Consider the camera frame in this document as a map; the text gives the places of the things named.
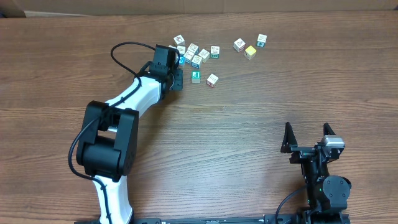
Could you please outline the teal trim white block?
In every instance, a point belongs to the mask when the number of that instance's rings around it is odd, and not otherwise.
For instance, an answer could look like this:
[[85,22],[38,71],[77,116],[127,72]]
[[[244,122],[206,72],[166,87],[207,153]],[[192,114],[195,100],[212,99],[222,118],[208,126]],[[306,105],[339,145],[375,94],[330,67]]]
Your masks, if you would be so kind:
[[267,36],[266,35],[259,34],[258,37],[257,37],[256,46],[257,47],[265,47],[266,40],[267,40]]

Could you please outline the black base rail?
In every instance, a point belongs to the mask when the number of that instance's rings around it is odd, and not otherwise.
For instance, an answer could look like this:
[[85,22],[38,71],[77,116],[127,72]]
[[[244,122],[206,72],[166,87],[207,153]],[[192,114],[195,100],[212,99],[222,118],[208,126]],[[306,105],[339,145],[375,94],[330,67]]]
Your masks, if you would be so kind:
[[[296,222],[294,215],[279,215],[278,223],[300,223]],[[86,222],[75,222],[75,224],[99,224],[99,220],[92,220]],[[140,218],[134,219],[129,223],[133,224],[274,224],[275,215],[263,215],[262,217],[248,218],[208,218],[208,219],[171,219],[171,220],[161,220],[159,218]],[[343,215],[343,223],[349,224],[348,215]]]

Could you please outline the top row picture block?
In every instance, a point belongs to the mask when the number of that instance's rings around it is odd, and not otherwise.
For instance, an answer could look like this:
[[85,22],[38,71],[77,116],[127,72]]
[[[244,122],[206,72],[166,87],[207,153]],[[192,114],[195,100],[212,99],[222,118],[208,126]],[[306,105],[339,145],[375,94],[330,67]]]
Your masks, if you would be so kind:
[[199,53],[199,46],[197,46],[197,45],[191,43],[191,44],[188,46],[187,50],[193,52],[195,55],[198,55],[198,53]]

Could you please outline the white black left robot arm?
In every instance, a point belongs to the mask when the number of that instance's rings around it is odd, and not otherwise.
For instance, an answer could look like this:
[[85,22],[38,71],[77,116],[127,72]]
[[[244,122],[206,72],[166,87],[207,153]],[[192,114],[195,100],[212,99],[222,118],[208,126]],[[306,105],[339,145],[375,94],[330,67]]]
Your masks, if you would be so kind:
[[106,102],[91,101],[68,152],[77,176],[94,183],[101,215],[95,223],[133,223],[127,177],[136,151],[139,118],[170,91],[183,88],[180,52],[156,45],[154,58],[134,72],[133,83]]

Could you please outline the red trim white block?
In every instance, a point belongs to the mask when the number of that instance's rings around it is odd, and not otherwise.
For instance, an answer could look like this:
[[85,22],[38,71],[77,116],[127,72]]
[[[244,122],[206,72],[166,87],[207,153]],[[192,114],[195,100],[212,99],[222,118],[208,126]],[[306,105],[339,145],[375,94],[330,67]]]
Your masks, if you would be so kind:
[[240,52],[240,51],[244,50],[245,46],[246,46],[246,43],[245,43],[245,41],[243,41],[242,38],[239,38],[239,39],[235,40],[234,43],[233,43],[233,48],[237,52]]

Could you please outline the turtle picture wooden block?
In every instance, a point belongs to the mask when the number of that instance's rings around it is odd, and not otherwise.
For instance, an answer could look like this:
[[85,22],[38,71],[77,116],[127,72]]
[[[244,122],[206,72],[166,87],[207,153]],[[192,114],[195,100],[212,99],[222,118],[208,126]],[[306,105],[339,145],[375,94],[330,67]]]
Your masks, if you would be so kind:
[[201,58],[202,58],[202,62],[205,63],[209,57],[210,57],[210,53],[209,51],[202,49],[199,54],[198,54]]

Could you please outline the green letter wooden block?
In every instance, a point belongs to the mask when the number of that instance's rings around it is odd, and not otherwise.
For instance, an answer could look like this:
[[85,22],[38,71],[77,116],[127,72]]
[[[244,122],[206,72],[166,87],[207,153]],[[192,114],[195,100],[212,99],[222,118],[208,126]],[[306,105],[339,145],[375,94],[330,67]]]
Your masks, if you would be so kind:
[[192,83],[200,83],[201,82],[201,72],[200,71],[192,71],[191,81],[192,81]]

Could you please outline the cardboard sheet at back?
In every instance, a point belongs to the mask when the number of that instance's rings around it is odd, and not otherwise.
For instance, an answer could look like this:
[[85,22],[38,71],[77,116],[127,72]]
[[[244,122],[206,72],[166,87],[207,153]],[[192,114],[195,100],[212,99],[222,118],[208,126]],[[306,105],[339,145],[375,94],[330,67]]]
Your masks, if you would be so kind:
[[1,0],[6,17],[379,11],[397,0]]

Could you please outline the red picture far-left block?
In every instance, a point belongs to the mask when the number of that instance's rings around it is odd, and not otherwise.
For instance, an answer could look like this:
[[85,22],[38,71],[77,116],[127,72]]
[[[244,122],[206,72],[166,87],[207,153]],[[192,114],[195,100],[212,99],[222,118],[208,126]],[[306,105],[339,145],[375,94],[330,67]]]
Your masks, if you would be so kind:
[[185,45],[185,39],[183,38],[182,35],[177,35],[174,37],[174,44],[176,46],[184,46]]

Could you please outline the yellow wooden block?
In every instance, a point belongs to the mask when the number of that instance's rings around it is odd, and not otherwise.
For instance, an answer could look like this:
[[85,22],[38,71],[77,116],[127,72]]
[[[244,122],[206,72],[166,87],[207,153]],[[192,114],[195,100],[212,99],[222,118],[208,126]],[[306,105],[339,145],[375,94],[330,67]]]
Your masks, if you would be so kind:
[[250,45],[249,47],[247,47],[244,51],[244,56],[248,59],[251,60],[255,55],[256,55],[257,50]]

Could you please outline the pretzel picture wooden block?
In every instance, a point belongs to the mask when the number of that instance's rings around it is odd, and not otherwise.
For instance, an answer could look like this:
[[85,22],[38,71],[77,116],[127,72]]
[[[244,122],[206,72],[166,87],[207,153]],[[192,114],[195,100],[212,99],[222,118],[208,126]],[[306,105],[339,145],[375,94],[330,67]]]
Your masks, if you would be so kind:
[[201,56],[194,55],[191,60],[191,65],[194,68],[200,69],[202,61],[203,61],[203,58]]

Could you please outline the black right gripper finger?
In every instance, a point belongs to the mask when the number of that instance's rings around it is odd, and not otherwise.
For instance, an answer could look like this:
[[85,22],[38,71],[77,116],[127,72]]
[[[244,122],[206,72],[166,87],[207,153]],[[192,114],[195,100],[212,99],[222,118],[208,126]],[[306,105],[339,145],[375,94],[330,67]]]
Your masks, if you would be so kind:
[[293,148],[296,148],[296,147],[298,147],[298,143],[295,138],[294,131],[292,129],[292,125],[289,122],[286,122],[284,139],[282,141],[280,151],[282,153],[291,153],[293,151]]
[[331,126],[328,123],[323,124],[323,135],[335,135],[335,132],[332,130]]

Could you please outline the green B wooden block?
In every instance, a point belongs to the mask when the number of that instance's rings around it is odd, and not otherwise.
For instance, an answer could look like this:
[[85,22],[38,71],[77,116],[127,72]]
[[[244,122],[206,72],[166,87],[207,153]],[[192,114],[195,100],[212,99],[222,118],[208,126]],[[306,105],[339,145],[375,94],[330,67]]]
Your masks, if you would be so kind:
[[210,57],[211,58],[219,58],[220,57],[220,47],[219,46],[211,46],[210,50]]

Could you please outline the sailboat picture wooden block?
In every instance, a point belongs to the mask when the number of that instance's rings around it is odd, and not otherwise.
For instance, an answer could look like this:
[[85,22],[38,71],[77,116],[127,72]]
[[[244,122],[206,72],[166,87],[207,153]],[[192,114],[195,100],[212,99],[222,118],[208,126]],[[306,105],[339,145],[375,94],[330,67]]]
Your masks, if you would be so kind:
[[194,52],[191,52],[189,50],[186,51],[185,54],[184,54],[185,63],[191,64],[192,63],[192,59],[193,59],[194,56],[195,56]]

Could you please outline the red letter wooden block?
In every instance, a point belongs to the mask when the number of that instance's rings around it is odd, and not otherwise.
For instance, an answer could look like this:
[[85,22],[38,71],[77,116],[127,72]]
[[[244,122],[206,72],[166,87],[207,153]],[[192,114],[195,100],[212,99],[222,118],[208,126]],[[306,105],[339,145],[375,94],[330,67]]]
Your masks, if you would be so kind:
[[211,88],[214,88],[216,86],[218,80],[219,80],[219,78],[215,74],[211,73],[206,80],[206,84],[208,86],[210,86]]

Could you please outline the blue letter wooden block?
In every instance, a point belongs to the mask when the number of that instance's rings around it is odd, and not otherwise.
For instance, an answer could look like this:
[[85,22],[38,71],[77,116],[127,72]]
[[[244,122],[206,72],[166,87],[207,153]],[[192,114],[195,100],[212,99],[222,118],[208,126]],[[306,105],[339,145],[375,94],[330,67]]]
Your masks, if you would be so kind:
[[179,59],[179,67],[184,67],[185,65],[185,52],[186,52],[186,47],[179,45],[177,46],[177,50],[180,53],[180,59]]

